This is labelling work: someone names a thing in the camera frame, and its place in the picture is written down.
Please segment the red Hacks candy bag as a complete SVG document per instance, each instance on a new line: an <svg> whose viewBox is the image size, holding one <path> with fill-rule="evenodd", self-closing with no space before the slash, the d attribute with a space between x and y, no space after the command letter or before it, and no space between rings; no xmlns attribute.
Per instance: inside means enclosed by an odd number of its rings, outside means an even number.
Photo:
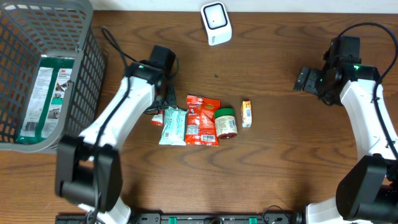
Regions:
<svg viewBox="0 0 398 224"><path fill-rule="evenodd" d="M188 116L185 142L189 145L219 146L215 128L215 111L221 101L202 96L187 96Z"/></svg>

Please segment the green lid jar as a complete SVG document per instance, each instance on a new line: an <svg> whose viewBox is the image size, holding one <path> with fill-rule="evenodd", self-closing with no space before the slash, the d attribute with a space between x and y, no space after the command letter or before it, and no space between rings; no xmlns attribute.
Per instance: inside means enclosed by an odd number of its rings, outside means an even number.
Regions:
<svg viewBox="0 0 398 224"><path fill-rule="evenodd" d="M218 139L231 139L238 135L234 109L218 109L215 111L214 116Z"/></svg>

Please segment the green 3M gloves pack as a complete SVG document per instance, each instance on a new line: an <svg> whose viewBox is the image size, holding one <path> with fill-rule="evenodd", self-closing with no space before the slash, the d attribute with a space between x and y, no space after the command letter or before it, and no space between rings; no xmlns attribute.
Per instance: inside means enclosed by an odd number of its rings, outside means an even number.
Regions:
<svg viewBox="0 0 398 224"><path fill-rule="evenodd" d="M55 131L74 62L72 58L41 58L17 143L36 144Z"/></svg>

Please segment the red stick sachet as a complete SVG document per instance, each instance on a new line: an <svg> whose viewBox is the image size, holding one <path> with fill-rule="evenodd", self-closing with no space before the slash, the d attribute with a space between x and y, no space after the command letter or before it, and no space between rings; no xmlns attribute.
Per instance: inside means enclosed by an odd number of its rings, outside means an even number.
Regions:
<svg viewBox="0 0 398 224"><path fill-rule="evenodd" d="M157 114L153 115L151 123L156 126L163 126L164 123L163 111L159 111Z"/></svg>

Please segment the grey plastic mesh basket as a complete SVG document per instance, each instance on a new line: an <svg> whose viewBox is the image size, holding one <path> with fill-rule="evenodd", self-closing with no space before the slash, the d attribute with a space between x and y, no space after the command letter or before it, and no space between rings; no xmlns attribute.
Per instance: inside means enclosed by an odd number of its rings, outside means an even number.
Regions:
<svg viewBox="0 0 398 224"><path fill-rule="evenodd" d="M87 0L1 2L1 149L54 153L94 120L105 61Z"/></svg>

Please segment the small orange carton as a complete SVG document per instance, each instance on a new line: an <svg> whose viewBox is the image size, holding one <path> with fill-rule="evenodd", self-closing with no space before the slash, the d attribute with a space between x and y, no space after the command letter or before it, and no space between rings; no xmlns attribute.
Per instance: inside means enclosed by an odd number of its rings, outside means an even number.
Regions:
<svg viewBox="0 0 398 224"><path fill-rule="evenodd" d="M250 128L252 125L252 106L250 101L243 101L241 105L242 126Z"/></svg>

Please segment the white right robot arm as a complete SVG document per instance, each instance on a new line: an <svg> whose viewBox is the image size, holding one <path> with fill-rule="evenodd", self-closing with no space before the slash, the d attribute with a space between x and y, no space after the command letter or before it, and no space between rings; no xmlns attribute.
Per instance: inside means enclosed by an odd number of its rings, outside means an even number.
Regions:
<svg viewBox="0 0 398 224"><path fill-rule="evenodd" d="M311 203L297 223L397 223L397 134L387 112L376 67L344 63L317 70L303 67L294 90L345 108L358 163L334 197Z"/></svg>

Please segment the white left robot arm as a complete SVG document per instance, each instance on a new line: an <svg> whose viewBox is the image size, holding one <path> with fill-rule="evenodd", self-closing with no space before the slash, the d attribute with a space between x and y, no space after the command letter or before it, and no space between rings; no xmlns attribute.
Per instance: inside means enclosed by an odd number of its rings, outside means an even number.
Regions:
<svg viewBox="0 0 398 224"><path fill-rule="evenodd" d="M55 194L86 210L85 223L128 223L132 210L121 198L120 151L141 114L165 100L177 67L174 61L133 62L97 119L78 136L61 138Z"/></svg>

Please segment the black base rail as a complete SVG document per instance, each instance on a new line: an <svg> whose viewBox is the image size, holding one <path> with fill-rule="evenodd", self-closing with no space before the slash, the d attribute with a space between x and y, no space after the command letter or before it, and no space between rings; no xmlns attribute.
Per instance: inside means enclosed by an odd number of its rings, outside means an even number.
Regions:
<svg viewBox="0 0 398 224"><path fill-rule="evenodd" d="M305 223L301 214L266 213L265 215L161 215L138 213L128 224L289 224Z"/></svg>

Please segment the light teal snack packet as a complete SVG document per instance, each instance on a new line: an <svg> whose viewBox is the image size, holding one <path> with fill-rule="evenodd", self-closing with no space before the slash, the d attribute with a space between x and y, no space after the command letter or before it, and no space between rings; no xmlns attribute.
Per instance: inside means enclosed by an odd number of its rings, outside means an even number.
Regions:
<svg viewBox="0 0 398 224"><path fill-rule="evenodd" d="M169 107L165 110L164 128L160 145L185 146L185 120L187 111Z"/></svg>

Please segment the white barcode scanner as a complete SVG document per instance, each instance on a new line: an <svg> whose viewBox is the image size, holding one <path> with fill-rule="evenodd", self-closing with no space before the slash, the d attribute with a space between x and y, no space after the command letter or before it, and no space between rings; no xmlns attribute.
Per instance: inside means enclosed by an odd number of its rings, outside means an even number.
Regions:
<svg viewBox="0 0 398 224"><path fill-rule="evenodd" d="M208 45L215 46L231 40L232 25L226 6L222 2L216 1L203 5L200 13Z"/></svg>

